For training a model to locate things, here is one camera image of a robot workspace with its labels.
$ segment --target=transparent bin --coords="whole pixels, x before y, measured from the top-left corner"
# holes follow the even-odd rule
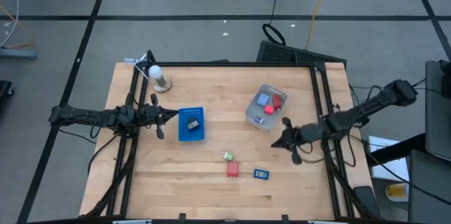
[[[260,97],[260,94],[265,94],[269,96],[269,100],[267,101],[266,105],[273,105],[273,95],[277,94],[280,96],[280,99],[282,101],[282,106],[279,111],[274,110],[274,113],[272,115],[268,115],[264,113],[264,106],[258,105],[257,100]],[[282,113],[283,107],[287,103],[288,96],[286,93],[276,89],[275,87],[272,87],[268,84],[263,84],[260,86],[259,91],[249,104],[246,110],[246,121],[253,124],[255,127],[259,128],[260,130],[270,130],[277,121],[280,120],[278,117],[280,113]],[[254,119],[255,118],[263,118],[263,123],[257,123]]]

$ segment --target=green object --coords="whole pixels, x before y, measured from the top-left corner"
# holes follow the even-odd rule
[[[233,160],[233,154],[231,154],[231,153],[224,153],[224,159],[226,160],[226,161],[232,161]]]

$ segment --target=white spherical object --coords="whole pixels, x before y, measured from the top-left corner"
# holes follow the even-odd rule
[[[161,75],[163,74],[163,72],[161,72],[161,68],[159,66],[151,66],[149,69],[149,74],[150,74],[150,77],[152,77],[154,79],[159,79],[159,78],[161,78]]]

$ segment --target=small blue box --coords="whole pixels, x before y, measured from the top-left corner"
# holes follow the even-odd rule
[[[268,180],[269,179],[269,171],[255,169],[254,170],[254,178]]]
[[[188,118],[194,117],[199,122],[200,127],[196,130],[188,130]],[[190,142],[205,139],[204,108],[181,108],[178,110],[178,140]]]
[[[268,103],[269,96],[261,93],[259,98],[257,99],[257,104],[260,106],[265,106]]]

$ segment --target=gray floor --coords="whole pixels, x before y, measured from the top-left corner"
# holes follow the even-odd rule
[[[20,0],[23,15],[89,15],[95,0]],[[451,0],[429,0],[437,15],[451,15]],[[271,13],[273,0],[104,0],[99,15],[232,15]],[[14,13],[15,0],[0,0]],[[316,0],[278,0],[277,14],[312,14]],[[323,0],[322,15],[426,15],[421,0]],[[0,36],[11,26],[0,22]],[[113,65],[151,49],[158,61],[255,61],[266,39],[260,20],[97,21],[70,97],[74,106],[102,109]],[[85,31],[85,21],[24,21],[36,37],[36,61],[0,60],[0,79],[11,80],[16,95],[0,120],[0,223],[14,223],[44,147],[50,108],[58,104]],[[451,23],[441,22],[451,35]],[[303,48],[309,21],[273,23],[288,45]],[[26,42],[17,31],[11,44]],[[447,59],[430,21],[317,21],[310,50],[348,60],[352,85],[384,85],[397,79],[417,82],[424,62]],[[360,99],[366,91],[356,89]],[[87,135],[85,127],[70,131]],[[387,108],[362,130],[403,140],[424,130],[424,93],[408,108]],[[29,220],[76,217],[94,146],[58,135]],[[386,218],[405,220],[403,205],[392,207],[374,181]]]

